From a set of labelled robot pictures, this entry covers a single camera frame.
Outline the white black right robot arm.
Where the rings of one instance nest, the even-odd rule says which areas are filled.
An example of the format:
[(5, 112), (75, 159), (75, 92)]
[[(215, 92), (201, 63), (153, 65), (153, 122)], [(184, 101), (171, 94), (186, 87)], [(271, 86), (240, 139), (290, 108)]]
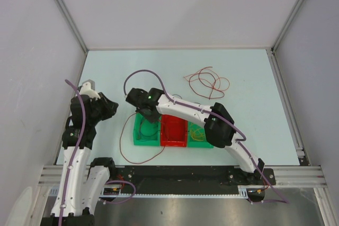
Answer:
[(263, 179), (263, 160), (244, 146), (246, 136), (235, 126), (233, 118), (222, 104), (196, 104), (157, 88), (149, 91), (132, 88), (125, 93), (125, 98), (149, 122), (155, 122), (162, 115), (169, 115), (203, 128), (208, 143), (226, 149), (237, 160), (248, 183), (257, 184)]

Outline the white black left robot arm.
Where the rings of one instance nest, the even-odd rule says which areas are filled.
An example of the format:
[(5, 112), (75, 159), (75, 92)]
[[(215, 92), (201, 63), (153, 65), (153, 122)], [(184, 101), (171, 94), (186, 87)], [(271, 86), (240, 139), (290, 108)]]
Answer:
[(59, 191), (49, 217), (41, 225), (94, 225), (94, 211), (105, 183), (116, 180), (111, 157), (98, 157), (89, 164), (96, 125), (116, 114), (118, 103), (103, 93), (82, 92), (71, 100), (62, 136), (63, 171)]

